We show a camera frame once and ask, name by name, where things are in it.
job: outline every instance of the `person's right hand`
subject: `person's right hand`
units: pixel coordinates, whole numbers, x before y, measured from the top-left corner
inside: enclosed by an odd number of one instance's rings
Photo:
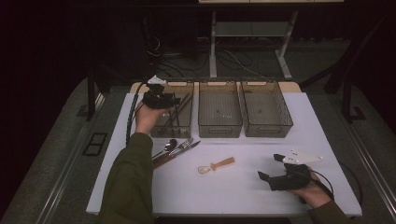
[[[312,172],[311,168],[308,168],[311,171],[311,177],[319,180],[315,173]],[[303,189],[292,189],[288,190],[288,192],[302,197],[312,208],[321,207],[323,204],[332,200],[329,195],[327,195],[326,192],[313,181],[309,182],[309,184]]]
[[[136,107],[136,129],[135,133],[149,134],[154,128],[157,120],[161,115],[166,113],[169,109],[151,109],[147,105],[140,102]]]

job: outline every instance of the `table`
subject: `table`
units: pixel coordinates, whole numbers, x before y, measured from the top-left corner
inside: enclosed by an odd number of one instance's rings
[[[273,154],[286,155],[292,149],[323,156],[324,161],[309,165],[332,182],[335,201],[347,215],[361,216],[361,207],[332,152],[306,94],[298,92],[295,84],[290,85],[281,83],[280,86],[283,87],[283,91],[287,87],[294,90],[284,92],[294,125],[286,138],[281,139],[245,137],[243,129],[239,138],[200,139],[196,122],[198,94],[194,94],[191,132],[195,141],[202,142],[190,152],[154,170],[152,189],[154,216],[295,217],[303,215],[307,210],[306,205],[300,204],[290,193],[271,191],[269,185],[261,181],[257,174],[257,171],[270,176],[285,174],[283,164],[274,161]],[[125,147],[126,120],[133,97],[132,94],[127,94],[125,98],[87,206],[88,213],[99,212],[108,172],[119,151]],[[167,140],[153,139],[153,155],[163,149]],[[231,156],[235,158],[235,163],[226,168],[206,175],[197,172],[198,166],[208,165],[210,162],[221,161]]]

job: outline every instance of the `olive green jacket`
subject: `olive green jacket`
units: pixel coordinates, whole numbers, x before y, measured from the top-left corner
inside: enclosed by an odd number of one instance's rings
[[[131,136],[129,145],[111,167],[96,223],[153,223],[151,150],[152,140],[148,135],[134,133]],[[308,214],[315,224],[357,223],[348,219],[334,202],[309,210]]]

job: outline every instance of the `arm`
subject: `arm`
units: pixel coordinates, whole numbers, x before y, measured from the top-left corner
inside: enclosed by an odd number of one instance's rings
[[[318,177],[311,172],[311,177],[318,180]],[[349,219],[344,212],[338,207],[335,201],[311,181],[303,189],[290,190],[291,193],[302,197],[311,206],[308,215],[311,216],[315,224],[352,224],[359,223],[357,220]]]
[[[129,145],[114,160],[108,174],[102,207],[96,223],[152,223],[152,140],[148,136],[166,110],[140,103],[136,129]]]

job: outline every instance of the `person's left hand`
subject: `person's left hand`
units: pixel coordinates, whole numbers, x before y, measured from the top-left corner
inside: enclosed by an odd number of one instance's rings
[[[147,105],[140,102],[135,110],[136,129],[134,132],[149,134],[160,116],[168,112],[168,110],[169,108],[151,109]]]

